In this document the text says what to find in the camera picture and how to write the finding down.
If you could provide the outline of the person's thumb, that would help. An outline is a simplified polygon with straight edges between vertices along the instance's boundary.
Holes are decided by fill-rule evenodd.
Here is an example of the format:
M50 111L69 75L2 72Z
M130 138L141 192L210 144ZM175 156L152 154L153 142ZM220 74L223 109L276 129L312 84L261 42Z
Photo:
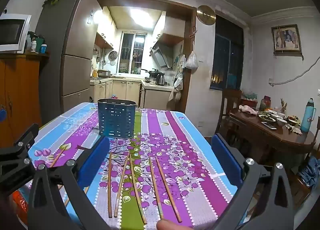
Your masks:
M190 227L182 226L169 220L159 220L156 224L157 230L193 230Z

